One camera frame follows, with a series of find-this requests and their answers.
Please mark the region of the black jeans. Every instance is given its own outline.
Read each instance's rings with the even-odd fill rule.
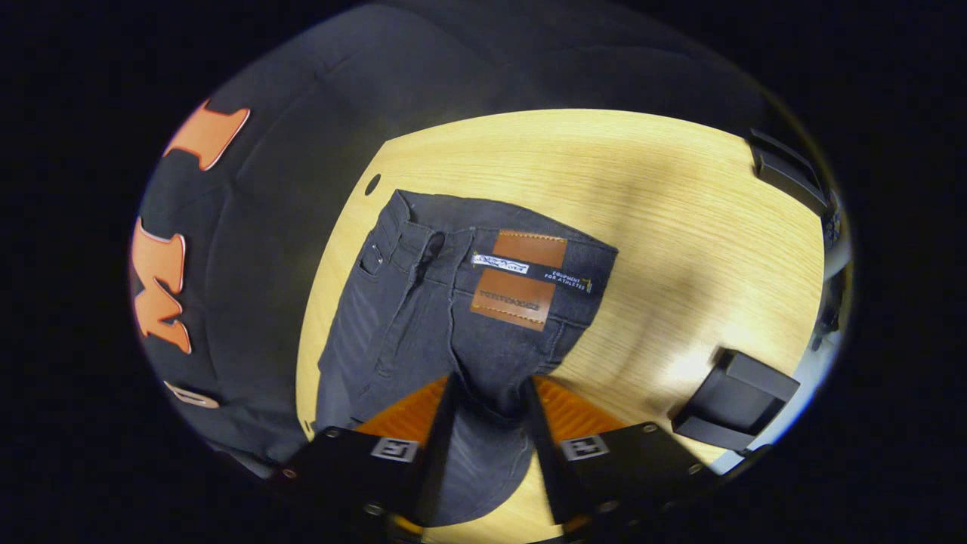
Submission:
[[[555,285],[542,330],[471,309],[482,273],[492,269],[475,256],[492,255],[501,230],[565,240],[555,270],[588,281]],[[316,429],[354,428],[456,372],[469,402],[457,408],[434,523],[488,513],[530,463],[532,444],[518,425],[519,386],[561,364],[591,324],[617,253],[519,206],[394,192],[346,282],[319,359]]]

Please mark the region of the black background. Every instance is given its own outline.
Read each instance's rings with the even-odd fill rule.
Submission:
[[[26,296],[13,303],[27,334],[12,359],[30,375],[12,379],[13,398],[38,402],[13,412],[11,541],[38,529],[64,533],[54,541],[329,541],[217,462],[163,400],[133,334],[126,260],[144,184],[188,112],[350,4],[33,4],[6,17],[25,99],[12,134],[29,149],[13,156],[26,175],[14,180],[23,211],[10,263],[42,286],[17,289]],[[948,338],[962,311],[944,272],[962,260],[951,221],[964,197],[951,159],[963,152],[962,19],[925,4],[634,7],[786,100],[831,158],[860,241],[860,309],[837,372],[772,455],[673,531],[686,541],[962,538],[953,481],[967,451],[954,439],[962,410],[948,370],[964,359]]]

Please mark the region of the light wood surface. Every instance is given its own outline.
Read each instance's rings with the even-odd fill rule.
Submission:
[[[806,349],[823,280],[819,218],[754,176],[744,140],[626,111],[491,115],[387,141],[360,177],[308,300],[297,373],[304,421],[315,417],[316,365],[342,288],[397,188],[518,204],[619,249],[594,323],[553,376],[629,423],[653,420],[670,432],[669,411],[708,375],[717,347],[787,375]],[[706,463],[723,451],[676,438]],[[497,510],[430,529],[426,540],[511,544],[558,534],[535,460]]]

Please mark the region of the screw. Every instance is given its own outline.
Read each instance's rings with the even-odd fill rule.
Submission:
[[[618,507],[619,502],[617,500],[609,500],[608,502],[602,502],[598,505],[598,511],[602,514],[606,514],[611,510]]]
[[[369,504],[363,507],[363,511],[366,514],[369,514],[370,516],[383,515],[383,507],[380,506],[377,502],[370,502]]]

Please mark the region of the orange letter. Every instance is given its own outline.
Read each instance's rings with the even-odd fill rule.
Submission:
[[[137,218],[131,261],[144,290],[134,298],[134,315],[141,334],[149,333],[174,344],[181,351],[191,353],[191,342],[185,324],[175,319],[170,325],[164,319],[181,314],[181,304],[167,293],[158,280],[165,282],[171,292],[181,292],[185,274],[185,236],[175,234],[170,240],[150,234]]]
[[[215,165],[228,144],[242,130],[251,110],[243,107],[231,115],[225,115],[205,109],[208,102],[206,100],[178,129],[162,157],[167,157],[172,149],[181,149],[198,158],[198,167],[202,171]]]

